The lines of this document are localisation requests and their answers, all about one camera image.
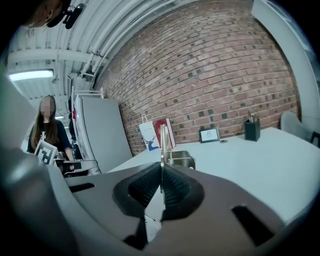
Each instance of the ceiling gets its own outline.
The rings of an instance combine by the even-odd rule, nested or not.
[[[21,80],[14,84],[36,109],[42,97],[53,95],[56,115],[64,116],[62,122],[66,127],[69,123],[67,103],[74,78],[81,77],[82,90],[92,89],[103,67],[137,31],[165,12],[193,1],[72,0],[73,6],[85,4],[73,28],[67,30],[61,22],[53,28],[17,30],[9,45],[8,73],[53,69],[53,78]],[[106,59],[99,57],[104,47],[108,47]],[[103,60],[101,67],[92,72],[98,58]]]

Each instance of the blue deer print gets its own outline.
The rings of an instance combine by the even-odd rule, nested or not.
[[[144,139],[145,143],[148,144],[148,149],[149,149],[149,151],[160,148],[159,146],[152,146],[152,143],[154,142],[154,139],[155,139],[155,138],[156,138],[156,136],[154,135],[153,138],[152,138],[152,140],[147,141],[147,140],[145,139],[145,137],[143,136],[143,139]]]

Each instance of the red book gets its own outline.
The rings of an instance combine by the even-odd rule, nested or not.
[[[174,134],[172,132],[169,118],[161,119],[153,122],[153,127],[154,127],[155,134],[158,139],[160,147],[161,147],[161,129],[160,129],[161,125],[166,125],[168,127],[171,149],[173,150],[174,147],[176,146],[176,142],[175,142]]]

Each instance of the white table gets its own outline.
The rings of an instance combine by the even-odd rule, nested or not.
[[[178,144],[188,151],[197,171],[232,181],[289,222],[315,197],[320,186],[320,149],[284,131],[261,130],[257,142],[243,136],[227,143]],[[111,172],[159,162],[160,150],[144,151]]]

